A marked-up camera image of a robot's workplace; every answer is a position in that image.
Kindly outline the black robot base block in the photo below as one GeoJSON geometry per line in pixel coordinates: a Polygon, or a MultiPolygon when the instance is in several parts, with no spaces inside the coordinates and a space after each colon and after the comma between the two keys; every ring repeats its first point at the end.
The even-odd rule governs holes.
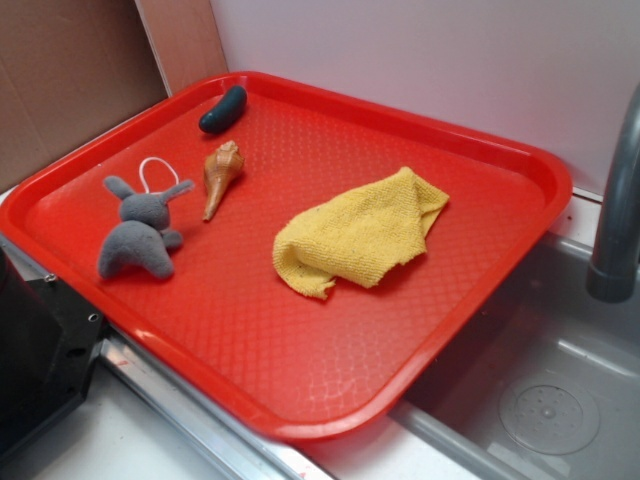
{"type": "Polygon", "coordinates": [[[1,254],[1,461],[86,399],[104,315],[61,279],[24,279],[1,254]]]}

